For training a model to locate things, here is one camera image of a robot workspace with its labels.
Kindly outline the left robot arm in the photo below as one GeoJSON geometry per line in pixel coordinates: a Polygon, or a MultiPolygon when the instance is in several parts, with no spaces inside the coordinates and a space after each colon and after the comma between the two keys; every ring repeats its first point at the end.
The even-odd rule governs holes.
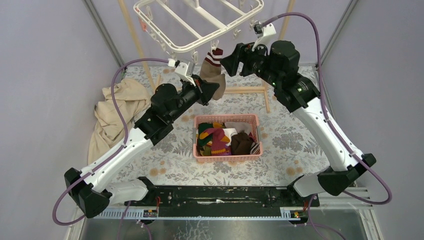
{"type": "Polygon", "coordinates": [[[81,170],[70,168],[65,174],[69,195],[87,218],[102,213],[108,206],[139,201],[148,206],[155,200],[155,192],[146,181],[136,179],[112,183],[114,177],[138,154],[151,150],[172,130],[173,123],[195,103],[206,106],[221,86],[194,75],[194,83],[182,81],[177,90],[171,83],[163,83],[151,97],[151,106],[128,131],[123,139],[98,160],[81,170]]]}

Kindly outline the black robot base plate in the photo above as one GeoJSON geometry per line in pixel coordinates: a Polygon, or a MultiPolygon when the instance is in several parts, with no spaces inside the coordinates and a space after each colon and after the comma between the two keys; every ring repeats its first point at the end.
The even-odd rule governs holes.
{"type": "Polygon", "coordinates": [[[280,217],[281,208],[320,206],[318,197],[296,196],[285,187],[154,185],[147,177],[139,180],[147,187],[146,196],[125,205],[157,210],[159,217],[280,217]]]}

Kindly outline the olive orange striped sock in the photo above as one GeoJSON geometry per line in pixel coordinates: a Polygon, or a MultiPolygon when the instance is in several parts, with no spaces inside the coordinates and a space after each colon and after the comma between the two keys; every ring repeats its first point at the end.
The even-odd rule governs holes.
{"type": "Polygon", "coordinates": [[[212,127],[213,128],[220,128],[220,129],[225,129],[226,126],[224,123],[220,123],[220,122],[213,122],[212,123],[212,127]]]}

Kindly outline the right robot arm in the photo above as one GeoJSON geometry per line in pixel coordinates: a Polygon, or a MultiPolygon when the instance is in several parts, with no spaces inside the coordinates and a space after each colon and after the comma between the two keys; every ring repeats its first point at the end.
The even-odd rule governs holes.
{"type": "Polygon", "coordinates": [[[292,42],[278,40],[270,48],[260,44],[258,49],[253,43],[238,43],[230,55],[220,60],[231,77],[242,64],[240,76],[254,74],[273,87],[277,101],[306,126],[326,155],[329,167],[298,177],[287,186],[286,198],[293,206],[301,205],[313,194],[338,196],[377,162],[373,154],[363,153],[336,123],[331,123],[318,88],[298,72],[299,59],[300,53],[292,42]]]}

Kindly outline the green sock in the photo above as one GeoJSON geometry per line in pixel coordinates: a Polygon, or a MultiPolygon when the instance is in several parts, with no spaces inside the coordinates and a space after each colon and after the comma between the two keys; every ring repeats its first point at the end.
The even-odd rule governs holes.
{"type": "Polygon", "coordinates": [[[205,146],[207,143],[209,143],[213,139],[212,135],[208,135],[205,138],[201,139],[201,134],[207,129],[211,129],[211,128],[214,128],[213,123],[203,122],[198,125],[198,129],[197,129],[197,145],[198,146],[200,147],[205,146]]]}

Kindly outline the purple striped sock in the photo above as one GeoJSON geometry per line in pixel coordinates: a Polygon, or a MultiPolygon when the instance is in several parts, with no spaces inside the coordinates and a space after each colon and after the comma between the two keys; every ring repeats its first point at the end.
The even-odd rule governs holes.
{"type": "Polygon", "coordinates": [[[231,154],[230,139],[223,128],[208,128],[198,135],[199,152],[203,157],[229,156],[231,154]]]}

